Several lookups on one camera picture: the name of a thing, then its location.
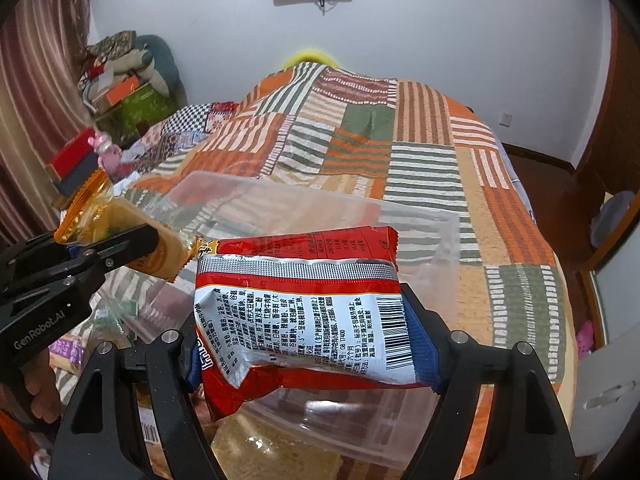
transparent plastic box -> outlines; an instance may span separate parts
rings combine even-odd
[[[425,308],[438,312],[445,322],[451,323],[457,313],[460,242],[454,214],[269,180],[195,172],[150,215],[176,230],[208,239],[390,225],[399,233],[400,280],[409,283]],[[127,275],[124,282],[117,272]],[[171,285],[121,269],[111,273],[105,288],[115,310],[120,300],[140,292],[137,316],[118,314],[148,341],[163,330],[178,328],[189,315],[194,273],[194,263],[189,264]],[[242,409],[310,444],[402,469],[420,443],[437,400],[430,388],[342,392],[280,388]]]

curtain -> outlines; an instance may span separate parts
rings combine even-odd
[[[89,0],[20,0],[0,28],[0,238],[56,225],[46,163],[85,126],[81,75]]]

white wall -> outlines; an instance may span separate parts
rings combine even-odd
[[[102,39],[102,36],[98,32],[97,25],[95,25],[94,10],[93,8],[91,8],[89,13],[89,35],[86,38],[86,44],[87,45],[96,44],[101,39]]]
[[[324,16],[314,0],[92,0],[92,11],[100,36],[162,36],[191,103],[240,100],[318,48],[348,70],[435,86],[504,142],[564,160],[600,105],[608,63],[602,0],[343,0]]]
[[[587,144],[593,133],[593,128],[596,125],[598,114],[600,112],[600,105],[602,104],[602,98],[604,96],[605,86],[607,85],[607,77],[609,76],[609,62],[611,60],[611,39],[612,39],[612,24],[611,24],[611,5],[609,0],[600,0],[600,7],[602,8],[602,31],[601,31],[601,54],[600,54],[600,67],[598,69],[598,75],[596,76],[596,82],[593,86],[593,99],[591,100],[591,107],[589,113],[584,121],[582,128],[582,135],[578,139],[578,143],[575,147],[574,155],[571,158],[571,163],[574,168],[578,167],[578,163],[582,158],[584,150],[587,149]]]

cardboard box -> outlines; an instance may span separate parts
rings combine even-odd
[[[90,92],[90,100],[91,104],[98,110],[98,114],[104,114],[109,111],[112,105],[107,99],[108,92],[110,92],[115,85],[123,82],[126,78],[126,75],[115,76],[113,78],[113,83],[110,86],[97,90],[94,95],[91,95],[93,92],[92,89],[92,92]]]
[[[82,160],[62,179],[54,180],[53,185],[62,196],[71,197],[82,184],[98,169],[98,156],[94,152],[87,153]]]
[[[85,128],[56,153],[47,165],[47,172],[52,180],[64,179],[89,152],[94,150],[88,142],[89,137],[94,135],[93,128]]]
[[[139,138],[138,126],[153,126],[177,111],[173,98],[160,95],[146,83],[107,113],[95,118],[98,127],[121,148]]]
[[[107,92],[107,101],[111,106],[115,106],[139,87],[140,80],[136,76],[127,77],[122,83],[116,83],[111,87],[111,90]]]

patchwork quilt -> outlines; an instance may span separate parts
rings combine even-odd
[[[455,213],[460,267],[451,328],[503,348],[530,342],[570,416],[576,349],[564,277],[510,182],[494,134],[468,108],[421,83],[306,62],[264,79],[231,118],[218,117],[199,105],[169,119],[208,135],[138,180],[128,199],[150,210],[185,176],[204,170]],[[491,398],[484,389],[462,476],[478,459]],[[332,474],[400,475],[348,457]]]

